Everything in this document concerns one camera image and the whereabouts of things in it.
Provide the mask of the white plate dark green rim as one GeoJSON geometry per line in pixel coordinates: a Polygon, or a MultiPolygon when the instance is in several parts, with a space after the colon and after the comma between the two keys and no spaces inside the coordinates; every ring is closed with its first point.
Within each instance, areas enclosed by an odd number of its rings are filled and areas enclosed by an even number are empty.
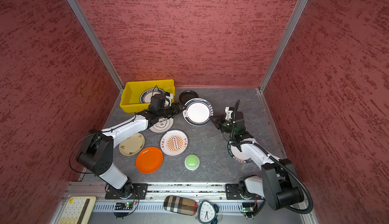
{"type": "Polygon", "coordinates": [[[185,103],[183,118],[193,126],[205,126],[214,115],[211,103],[202,98],[194,98],[185,103]]]}

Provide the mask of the white plate green lettered rim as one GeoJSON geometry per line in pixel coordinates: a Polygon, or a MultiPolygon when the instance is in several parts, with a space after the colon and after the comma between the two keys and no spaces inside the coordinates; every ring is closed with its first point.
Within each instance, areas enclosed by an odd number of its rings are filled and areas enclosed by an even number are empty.
{"type": "Polygon", "coordinates": [[[237,147],[232,146],[231,143],[227,144],[227,150],[230,157],[238,163],[246,164],[252,162],[249,156],[241,152],[237,147]]]}

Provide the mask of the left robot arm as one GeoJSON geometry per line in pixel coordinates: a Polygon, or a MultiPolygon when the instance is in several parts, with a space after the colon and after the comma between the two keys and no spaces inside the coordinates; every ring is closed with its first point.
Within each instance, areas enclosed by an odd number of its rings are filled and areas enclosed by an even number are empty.
{"type": "Polygon", "coordinates": [[[80,141],[81,146],[76,155],[81,164],[95,176],[106,182],[108,189],[118,198],[127,199],[134,193],[131,179],[121,172],[113,163],[113,150],[125,139],[142,132],[159,122],[161,118],[172,118],[182,113],[185,106],[172,103],[163,108],[149,107],[138,112],[123,123],[104,130],[90,130],[80,141]]]}

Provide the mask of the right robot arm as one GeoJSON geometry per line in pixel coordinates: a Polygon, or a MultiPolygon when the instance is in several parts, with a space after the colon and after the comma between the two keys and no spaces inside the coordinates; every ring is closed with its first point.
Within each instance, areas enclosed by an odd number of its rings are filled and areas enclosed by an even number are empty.
{"type": "Polygon", "coordinates": [[[230,134],[229,143],[232,146],[261,168],[261,176],[243,180],[244,193],[263,197],[273,210],[291,209],[292,205],[304,201],[304,190],[289,159],[280,159],[262,147],[246,131],[243,119],[233,122],[221,115],[213,116],[211,120],[222,133],[230,134]]]}

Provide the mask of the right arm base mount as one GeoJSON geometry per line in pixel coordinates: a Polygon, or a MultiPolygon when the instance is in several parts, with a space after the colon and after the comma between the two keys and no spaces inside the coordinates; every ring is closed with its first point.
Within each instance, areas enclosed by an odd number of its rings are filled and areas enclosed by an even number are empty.
{"type": "Polygon", "coordinates": [[[226,184],[225,194],[227,200],[255,200],[256,195],[242,191],[239,184],[226,184]]]}

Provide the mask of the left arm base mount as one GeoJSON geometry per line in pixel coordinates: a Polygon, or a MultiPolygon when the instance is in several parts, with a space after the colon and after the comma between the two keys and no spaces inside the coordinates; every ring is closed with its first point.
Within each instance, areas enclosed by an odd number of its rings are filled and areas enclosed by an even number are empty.
{"type": "Polygon", "coordinates": [[[144,200],[148,184],[139,184],[139,183],[126,183],[121,189],[116,189],[110,184],[105,186],[105,199],[107,200],[130,200],[130,199],[140,199],[144,200]]]}

